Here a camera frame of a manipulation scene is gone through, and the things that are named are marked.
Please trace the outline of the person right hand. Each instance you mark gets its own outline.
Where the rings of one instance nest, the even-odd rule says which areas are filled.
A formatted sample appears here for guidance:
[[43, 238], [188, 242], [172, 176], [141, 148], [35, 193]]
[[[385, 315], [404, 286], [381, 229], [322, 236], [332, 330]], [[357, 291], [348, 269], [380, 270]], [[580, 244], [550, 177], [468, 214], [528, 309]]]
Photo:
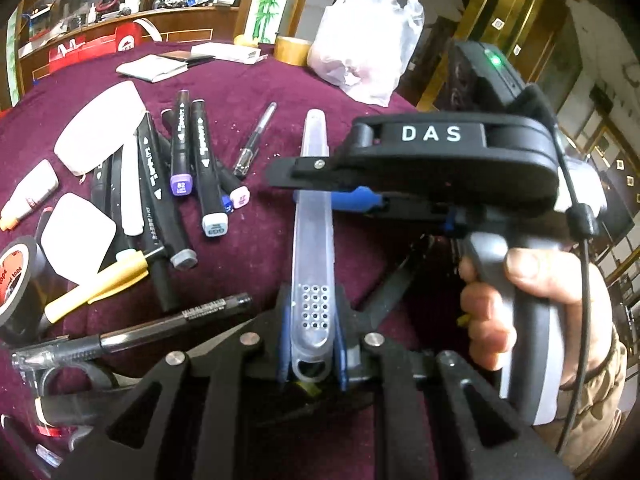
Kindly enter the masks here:
[[[480, 280], [470, 258], [461, 260], [459, 271], [465, 281], [460, 304], [470, 317], [470, 356], [480, 367], [495, 372], [506, 364], [506, 352], [513, 349], [518, 332], [506, 316], [501, 295]], [[518, 289], [565, 309], [562, 386], [572, 384], [577, 376], [585, 298], [590, 303], [586, 371], [593, 372], [604, 363], [612, 346], [612, 306], [604, 278], [596, 266], [589, 267], [588, 294], [582, 289], [580, 260], [570, 252], [512, 248], [504, 259], [503, 271]]]

